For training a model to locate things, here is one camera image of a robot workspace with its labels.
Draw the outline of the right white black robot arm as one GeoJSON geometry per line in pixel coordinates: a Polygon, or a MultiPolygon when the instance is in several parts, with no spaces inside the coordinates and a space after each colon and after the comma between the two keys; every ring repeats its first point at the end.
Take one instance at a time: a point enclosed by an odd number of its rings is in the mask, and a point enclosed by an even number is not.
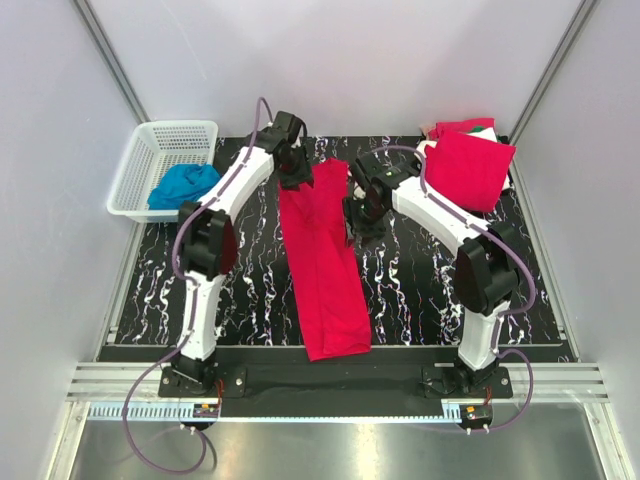
{"type": "Polygon", "coordinates": [[[389,212],[408,217],[428,230],[455,256],[454,293],[464,307],[462,340],[450,367],[428,379],[428,392],[440,398],[476,396],[498,372],[504,352],[499,336],[506,317],[528,311],[535,282],[513,250],[514,230],[489,224],[430,186],[426,157],[415,148],[410,158],[385,167],[375,152],[348,165],[348,194],[343,212],[348,244],[380,240],[389,212]]]}

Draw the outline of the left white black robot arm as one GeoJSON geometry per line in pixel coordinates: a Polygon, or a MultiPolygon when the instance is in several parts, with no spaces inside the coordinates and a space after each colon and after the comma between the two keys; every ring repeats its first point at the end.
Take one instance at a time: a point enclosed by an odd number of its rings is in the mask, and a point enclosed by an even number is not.
{"type": "Polygon", "coordinates": [[[186,297],[179,351],[169,372],[177,386],[194,396],[216,391],[216,314],[226,276],[238,256],[234,222],[253,192],[271,175],[285,190],[313,184],[304,146],[305,122],[279,111],[254,131],[221,180],[195,202],[179,210],[172,253],[175,274],[185,281],[186,297]]]}

